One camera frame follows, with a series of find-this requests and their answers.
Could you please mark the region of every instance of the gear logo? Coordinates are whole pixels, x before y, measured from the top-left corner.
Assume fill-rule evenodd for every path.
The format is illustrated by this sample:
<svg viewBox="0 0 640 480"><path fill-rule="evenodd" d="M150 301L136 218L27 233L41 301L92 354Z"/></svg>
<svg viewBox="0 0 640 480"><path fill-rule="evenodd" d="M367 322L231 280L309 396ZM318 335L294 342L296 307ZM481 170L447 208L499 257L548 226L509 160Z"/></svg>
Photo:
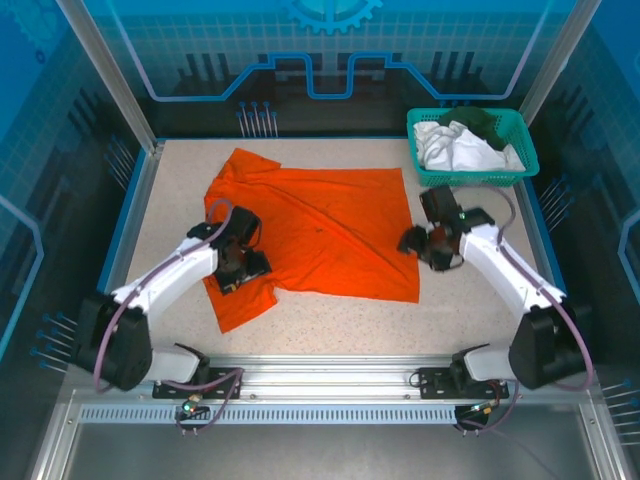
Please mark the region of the gear logo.
<svg viewBox="0 0 640 480"><path fill-rule="evenodd" d="M313 33L329 35L360 28L360 22L370 20L372 10L381 6L381 0L284 0L290 20L297 20L302 28L311 27Z"/></svg>
<svg viewBox="0 0 640 480"><path fill-rule="evenodd" d="M36 49L44 50L58 30L54 0L0 0L0 13L8 13Z"/></svg>

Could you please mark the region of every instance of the enclosure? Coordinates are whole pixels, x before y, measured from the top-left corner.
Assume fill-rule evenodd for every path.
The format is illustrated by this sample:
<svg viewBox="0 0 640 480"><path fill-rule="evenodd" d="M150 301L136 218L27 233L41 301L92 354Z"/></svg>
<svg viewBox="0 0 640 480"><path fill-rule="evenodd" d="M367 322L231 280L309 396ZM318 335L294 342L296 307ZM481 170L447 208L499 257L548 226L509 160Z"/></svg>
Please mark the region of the enclosure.
<svg viewBox="0 0 640 480"><path fill-rule="evenodd" d="M640 4L0 9L3 478L638 476ZM277 289L277 305L225 333L205 288L190 288L153 324L153 343L244 368L239 398L198 438L174 426L184 399L153 398L151 382L99 394L69 364L83 300L173 252L236 149L283 169L396 169L412 223L425 224L407 113L458 106L519 111L529 127L540 171L504 189L516 208L505 237L586 312L588 390L523 388L508 422L478 438L452 426L476 401L422 398L418 369L518 328L471 265L421 263L413 303ZM490 190L456 199L509 218Z"/></svg>

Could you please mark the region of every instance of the dark green cloth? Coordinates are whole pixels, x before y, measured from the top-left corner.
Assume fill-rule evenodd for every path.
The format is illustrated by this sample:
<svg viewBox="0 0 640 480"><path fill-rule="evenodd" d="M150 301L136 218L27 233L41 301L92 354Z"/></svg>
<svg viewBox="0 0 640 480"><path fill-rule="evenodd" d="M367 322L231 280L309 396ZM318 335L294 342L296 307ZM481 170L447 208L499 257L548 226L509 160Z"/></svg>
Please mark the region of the dark green cloth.
<svg viewBox="0 0 640 480"><path fill-rule="evenodd" d="M440 117L438 123L448 127L453 121L465 125L476 137L486 140L494 150L501 152L507 146L507 142L496 133L496 117L481 108L456 107Z"/></svg>

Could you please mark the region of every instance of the black mounting plate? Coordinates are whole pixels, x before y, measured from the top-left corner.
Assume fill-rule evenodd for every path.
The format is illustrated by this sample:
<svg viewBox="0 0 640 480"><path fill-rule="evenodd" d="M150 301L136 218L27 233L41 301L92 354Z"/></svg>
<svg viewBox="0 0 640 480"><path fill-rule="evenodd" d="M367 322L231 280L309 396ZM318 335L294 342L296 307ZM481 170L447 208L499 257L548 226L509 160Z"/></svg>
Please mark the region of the black mounting plate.
<svg viewBox="0 0 640 480"><path fill-rule="evenodd" d="M460 392L447 367L420 368L417 374L422 400L493 400L496 398L496 392L487 382L467 385L464 391ZM509 398L507 384L499 385L499 388L500 398Z"/></svg>
<svg viewBox="0 0 640 480"><path fill-rule="evenodd" d="M220 378L227 373L232 372L235 368L209 368L209 380L208 382L213 382L216 378ZM229 389L233 385L233 381L235 380L235 376L231 377L229 380L225 380L220 385L215 387L208 392L202 393L203 399L210 400L224 400L227 398L227 394L229 393ZM234 392L231 394L231 400L237 400L240 398L240 390L242 388L242 380L236 386ZM155 399L161 400L185 400L190 394L198 393L198 392L186 392L184 390L177 390L173 387L165 385L161 383L160 385L153 385L153 393L151 396Z"/></svg>

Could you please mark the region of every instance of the floor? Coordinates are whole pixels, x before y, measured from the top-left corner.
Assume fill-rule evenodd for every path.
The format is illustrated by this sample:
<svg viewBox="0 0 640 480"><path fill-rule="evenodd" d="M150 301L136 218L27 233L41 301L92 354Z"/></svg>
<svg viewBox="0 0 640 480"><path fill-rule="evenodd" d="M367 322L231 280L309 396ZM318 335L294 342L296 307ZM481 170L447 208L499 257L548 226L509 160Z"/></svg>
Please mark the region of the floor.
<svg viewBox="0 0 640 480"><path fill-rule="evenodd" d="M406 140L171 140L159 162L129 280L166 258L200 221L204 194L236 147L284 167L402 168L413 222L426 224L418 200L424 188L411 165ZM514 192L509 193L515 199ZM456 198L465 207L484 207L498 223L508 218L508 205L493 192L461 190ZM533 264L521 218L506 237ZM152 326L152 340L216 354L393 355L451 353L509 339L515 332L517 321L471 265L438 274L421 264L420 279L419 304L278 290L278 305L224 335L198 284Z"/></svg>
<svg viewBox="0 0 640 480"><path fill-rule="evenodd" d="M572 411L523 407L501 432L462 435L452 426L216 426L182 438L171 426L83 426L65 480L395 480L593 476Z"/></svg>

